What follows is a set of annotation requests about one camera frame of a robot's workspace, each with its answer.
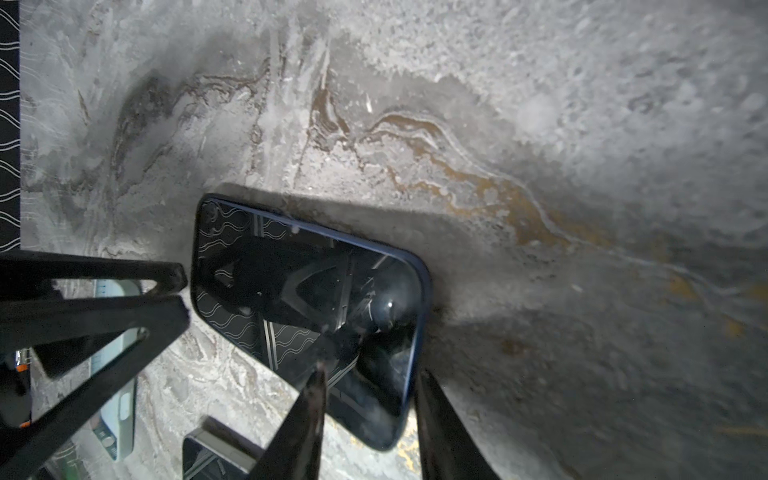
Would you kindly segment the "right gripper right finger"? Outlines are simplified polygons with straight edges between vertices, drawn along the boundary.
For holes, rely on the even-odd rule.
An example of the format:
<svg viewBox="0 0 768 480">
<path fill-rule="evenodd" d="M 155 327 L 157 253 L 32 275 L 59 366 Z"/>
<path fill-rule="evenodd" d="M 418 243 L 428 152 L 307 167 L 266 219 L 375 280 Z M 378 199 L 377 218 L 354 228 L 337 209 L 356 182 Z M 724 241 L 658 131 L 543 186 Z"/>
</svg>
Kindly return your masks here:
<svg viewBox="0 0 768 480">
<path fill-rule="evenodd" d="M 500 479 L 426 369 L 416 379 L 415 407 L 423 479 Z"/>
</svg>

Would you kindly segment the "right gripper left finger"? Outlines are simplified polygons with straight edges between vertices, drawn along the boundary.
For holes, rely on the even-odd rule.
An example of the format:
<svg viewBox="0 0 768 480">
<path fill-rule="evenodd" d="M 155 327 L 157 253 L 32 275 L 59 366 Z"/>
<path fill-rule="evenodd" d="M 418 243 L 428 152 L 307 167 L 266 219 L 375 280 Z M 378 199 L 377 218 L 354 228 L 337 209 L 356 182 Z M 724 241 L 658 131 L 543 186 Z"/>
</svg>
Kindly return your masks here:
<svg viewBox="0 0 768 480">
<path fill-rule="evenodd" d="M 318 479 L 326 405 L 326 369 L 317 365 L 247 479 Z"/>
</svg>

